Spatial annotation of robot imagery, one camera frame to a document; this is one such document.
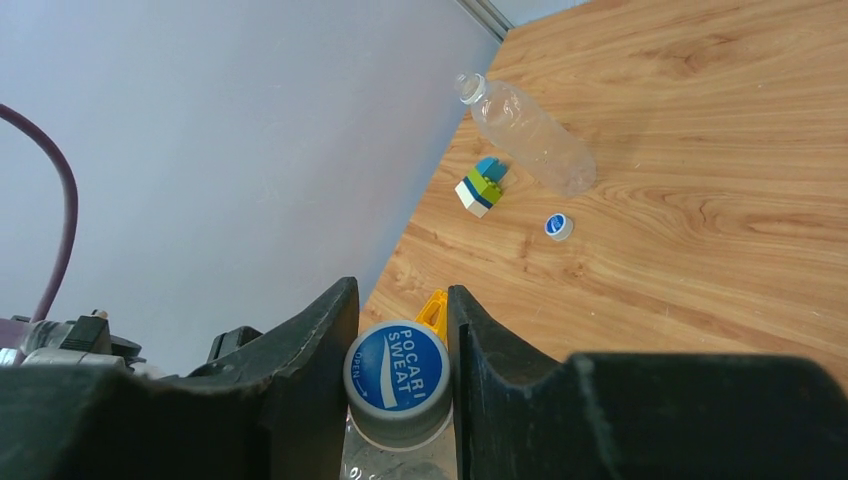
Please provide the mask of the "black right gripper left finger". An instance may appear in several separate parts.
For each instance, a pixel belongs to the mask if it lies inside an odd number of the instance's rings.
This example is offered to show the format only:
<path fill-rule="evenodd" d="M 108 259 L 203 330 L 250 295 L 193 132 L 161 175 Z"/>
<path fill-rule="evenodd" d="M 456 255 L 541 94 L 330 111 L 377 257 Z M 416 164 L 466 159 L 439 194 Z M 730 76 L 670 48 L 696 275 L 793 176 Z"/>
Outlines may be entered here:
<path fill-rule="evenodd" d="M 345 355 L 359 326 L 344 277 L 301 313 L 185 377 L 117 366 L 1 372 L 5 479 L 336 479 Z"/>

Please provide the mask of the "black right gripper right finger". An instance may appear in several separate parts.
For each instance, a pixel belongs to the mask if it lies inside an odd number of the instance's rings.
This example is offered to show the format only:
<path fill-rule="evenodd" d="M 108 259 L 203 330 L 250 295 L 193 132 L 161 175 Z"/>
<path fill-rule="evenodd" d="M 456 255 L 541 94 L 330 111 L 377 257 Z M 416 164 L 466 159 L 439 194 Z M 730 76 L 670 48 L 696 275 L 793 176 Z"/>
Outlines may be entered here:
<path fill-rule="evenodd" d="M 583 352 L 557 361 L 448 292 L 462 479 L 843 479 L 847 398 L 818 364 Z"/>

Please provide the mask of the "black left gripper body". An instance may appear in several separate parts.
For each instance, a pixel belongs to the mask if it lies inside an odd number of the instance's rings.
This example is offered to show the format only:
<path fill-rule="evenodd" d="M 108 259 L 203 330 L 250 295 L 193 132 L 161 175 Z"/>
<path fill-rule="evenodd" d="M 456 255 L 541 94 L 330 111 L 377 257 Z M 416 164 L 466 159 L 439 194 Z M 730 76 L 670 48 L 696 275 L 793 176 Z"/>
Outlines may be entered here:
<path fill-rule="evenodd" d="M 262 332 L 250 326 L 241 326 L 228 332 L 224 332 L 213 339 L 207 357 L 207 362 L 211 363 L 216 361 L 217 359 L 240 349 L 247 343 L 250 343 L 262 335 Z"/>

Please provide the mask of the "clear bottle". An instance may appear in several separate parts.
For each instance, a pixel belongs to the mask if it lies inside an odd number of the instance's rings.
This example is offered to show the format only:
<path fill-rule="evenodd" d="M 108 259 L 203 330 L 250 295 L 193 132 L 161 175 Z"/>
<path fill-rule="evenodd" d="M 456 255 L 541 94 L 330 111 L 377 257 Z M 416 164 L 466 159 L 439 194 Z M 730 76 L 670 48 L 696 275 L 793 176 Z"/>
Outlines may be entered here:
<path fill-rule="evenodd" d="M 440 435 L 415 450 L 388 451 L 369 443 L 347 415 L 339 478 L 361 480 L 456 480 L 455 435 L 449 418 Z"/>
<path fill-rule="evenodd" d="M 480 133 L 552 192 L 573 197 L 592 188 L 596 162 L 584 143 L 520 88 L 463 72 L 455 90 Z"/>

